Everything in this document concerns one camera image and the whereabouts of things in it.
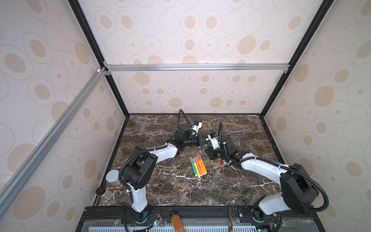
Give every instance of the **marker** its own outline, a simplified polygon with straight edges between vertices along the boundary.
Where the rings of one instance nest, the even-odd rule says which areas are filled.
[[[193,168],[194,176],[197,176],[196,168],[194,167],[194,163],[193,163],[192,158],[189,157],[189,160],[191,161],[191,165],[192,165],[192,168]]]
[[[200,164],[198,162],[197,157],[194,157],[194,160],[196,161],[196,165],[197,165],[198,171],[200,173],[200,176],[202,176],[202,169],[201,169],[201,166],[200,166]]]
[[[197,176],[200,177],[200,172],[198,171],[198,167],[197,167],[196,161],[195,161],[194,158],[192,158],[192,160],[193,160],[194,168],[196,169],[196,172],[197,172]]]
[[[198,156],[196,156],[195,158],[196,158],[197,164],[200,166],[200,169],[201,169],[201,172],[202,172],[202,175],[201,175],[201,172],[200,172],[200,175],[201,176],[205,175],[204,169],[202,168],[202,165],[201,165],[201,162],[200,162],[200,159],[198,158]]]
[[[200,160],[201,160],[202,167],[204,168],[205,174],[207,174],[206,167],[205,167],[204,161],[201,158],[201,155],[200,155]]]
[[[201,160],[200,160],[200,158],[199,158],[198,156],[196,156],[196,157],[197,157],[198,164],[200,165],[200,168],[201,168],[201,170],[202,170],[202,175],[205,175],[205,170],[204,170],[204,168],[202,167]]]

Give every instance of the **orange highlighter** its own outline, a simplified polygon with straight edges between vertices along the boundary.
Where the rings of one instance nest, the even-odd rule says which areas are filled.
[[[200,176],[203,176],[204,175],[204,172],[203,172],[203,169],[201,167],[201,163],[200,163],[198,157],[196,156],[194,159],[196,160],[196,164],[197,164],[198,170],[200,172]]]
[[[199,158],[200,163],[201,163],[202,168],[203,168],[203,171],[202,171],[202,172],[203,172],[204,174],[206,174],[206,173],[207,173],[207,171],[206,171],[206,167],[205,167],[204,161],[203,161],[202,158],[201,158],[201,155],[199,155],[198,158]]]

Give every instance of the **black cable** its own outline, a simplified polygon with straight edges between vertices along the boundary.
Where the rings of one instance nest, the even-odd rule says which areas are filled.
[[[281,228],[281,225],[282,225],[282,213],[279,212],[279,222],[278,222],[278,225],[275,228],[275,230],[272,230],[272,232],[277,232]]]
[[[227,162],[229,162],[229,155],[228,155],[228,152],[227,152],[226,144],[224,143],[223,123],[222,122],[219,123],[219,130],[218,131],[220,132],[221,143],[223,144],[224,154],[226,154],[226,160],[227,160]]]
[[[271,165],[274,165],[276,167],[279,167],[280,164],[277,164],[275,162],[272,162],[270,160],[266,160],[266,159],[263,159],[263,158],[260,158],[260,157],[248,157],[248,158],[244,158],[238,162],[235,162],[235,163],[230,163],[230,164],[227,164],[225,165],[226,167],[227,166],[236,166],[236,165],[239,165],[243,162],[245,162],[246,160],[254,160],[254,159],[257,159],[257,160],[260,160],[260,161],[263,161],[263,162],[266,162],[266,163],[269,163]],[[318,191],[322,194],[323,198],[324,198],[324,203],[321,207],[318,207],[318,208],[313,208],[313,207],[308,207],[309,210],[311,211],[315,211],[315,212],[321,212],[321,211],[324,211],[325,209],[327,209],[328,205],[329,205],[329,199],[328,199],[328,196],[326,194],[326,192],[324,191],[324,189],[319,185],[317,184],[312,178],[310,178],[309,176],[297,171],[296,169],[293,169],[291,167],[286,167],[286,166],[281,166],[280,168],[284,169],[284,170],[287,170],[289,172],[292,172],[292,173],[295,173],[301,177],[303,177],[304,179],[308,180],[309,182],[311,182],[314,187],[316,189],[318,189]]]
[[[129,230],[128,230],[128,225],[126,225],[125,207],[124,207],[124,227],[125,227],[125,231],[126,231],[126,232],[129,232]]]
[[[185,113],[183,112],[183,110],[180,109],[179,112],[178,112],[178,123],[177,123],[177,128],[176,128],[174,134],[173,134],[173,135],[172,135],[172,136],[167,140],[167,142],[169,142],[170,140],[172,140],[172,139],[175,137],[175,135],[177,134],[178,129],[179,129],[179,124],[180,124],[180,116],[181,116],[181,114],[183,114],[183,116],[184,116],[184,118],[186,119],[187,123],[188,123],[188,124],[191,124],[191,122],[189,121],[189,119],[187,118],[187,116],[185,115]]]

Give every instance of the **dark brown marble surface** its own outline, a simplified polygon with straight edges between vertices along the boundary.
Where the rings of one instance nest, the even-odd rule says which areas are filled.
[[[189,115],[190,121],[203,122],[199,134],[217,132],[219,122],[223,122],[224,134],[229,135],[237,149],[277,162],[267,134],[255,115]],[[134,148],[163,145],[173,134],[177,115],[151,114],[132,115],[129,118],[124,136],[116,154],[112,169],[121,165]],[[210,161],[204,147],[185,149],[173,159],[156,165],[146,186],[147,200],[151,206],[159,205],[243,205],[245,199],[252,205],[262,196],[280,192],[280,186],[271,180],[251,171],[235,167],[222,167],[219,159]],[[189,157],[201,155],[207,174],[195,177]],[[98,206],[120,206],[122,201],[130,202],[129,194],[122,185],[107,188],[114,192],[110,201],[100,200]]]

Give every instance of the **patterned wallpaper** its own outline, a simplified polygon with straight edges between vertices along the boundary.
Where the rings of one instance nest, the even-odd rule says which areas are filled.
[[[282,70],[113,72],[130,113],[260,113]]]
[[[112,64],[288,62],[322,0],[80,0]]]
[[[0,219],[0,232],[74,232],[104,178],[123,123],[102,77]]]
[[[370,61],[371,0],[338,1],[266,116],[287,163],[325,188],[327,232],[371,228]]]
[[[97,66],[64,1],[0,1],[0,189]]]

